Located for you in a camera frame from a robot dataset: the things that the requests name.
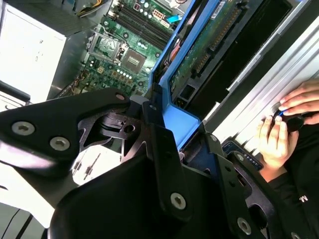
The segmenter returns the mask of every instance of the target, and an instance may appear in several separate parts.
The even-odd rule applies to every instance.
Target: mounting hole
[[[238,218],[237,225],[246,235],[249,236],[251,234],[251,227],[245,219]]]
[[[124,39],[128,39],[129,38],[129,34],[127,32],[124,32],[123,33],[123,37],[124,37]]]
[[[230,186],[232,186],[233,188],[236,186],[234,182],[229,181]]]
[[[135,127],[133,125],[128,125],[124,128],[125,133],[130,133],[130,132],[133,132],[134,130],[135,130]]]
[[[267,217],[261,207],[257,204],[252,205],[249,209],[249,214],[251,216],[252,221],[256,224],[256,226],[262,230],[267,227]]]
[[[118,98],[121,101],[125,100],[125,97],[120,95],[119,93],[117,93],[115,96],[116,96],[116,98]]]

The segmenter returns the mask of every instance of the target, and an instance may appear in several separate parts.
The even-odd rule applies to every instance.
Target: person
[[[259,123],[256,137],[264,165],[260,174],[300,213],[312,237],[319,238],[319,79],[302,83],[280,103],[286,116],[314,114],[299,132],[288,133],[281,117],[274,124],[271,116]]]

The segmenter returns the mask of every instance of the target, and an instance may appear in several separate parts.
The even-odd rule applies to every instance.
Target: hand
[[[297,89],[285,96],[279,109],[284,115],[291,116],[306,112],[319,111],[319,79],[303,82]],[[319,114],[305,119],[305,124],[319,123]]]
[[[272,117],[260,122],[257,128],[256,138],[259,142],[259,151],[263,155],[264,167],[276,171],[290,158],[294,152],[299,133],[292,132],[288,135],[287,124],[280,116],[275,119],[271,128]]]

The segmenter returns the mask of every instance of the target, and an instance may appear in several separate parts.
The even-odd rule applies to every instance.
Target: ram slot
[[[123,6],[121,9],[121,13],[132,20],[132,22],[136,22],[137,24],[141,25],[141,27],[144,27],[146,30],[152,32],[157,37],[162,38],[166,42],[169,41],[171,34],[165,32],[158,26],[154,25],[153,23],[145,20],[141,17],[140,14],[138,14],[136,11],[128,8],[127,6]]]
[[[149,36],[147,33],[143,32],[135,25],[132,25],[127,19],[123,17],[118,17],[116,19],[116,23],[127,28],[129,31],[140,36],[143,40],[149,42],[150,44],[152,44],[160,50],[164,50],[164,48],[166,47],[166,42],[164,42],[161,39],[156,39],[154,37]]]

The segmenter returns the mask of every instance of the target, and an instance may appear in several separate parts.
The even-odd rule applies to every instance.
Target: black tool
[[[287,124],[288,132],[294,132],[301,129],[305,123],[303,114],[297,114],[293,116],[284,115],[284,111],[277,110],[273,117],[273,124],[275,124],[275,118],[281,116],[283,121]]]

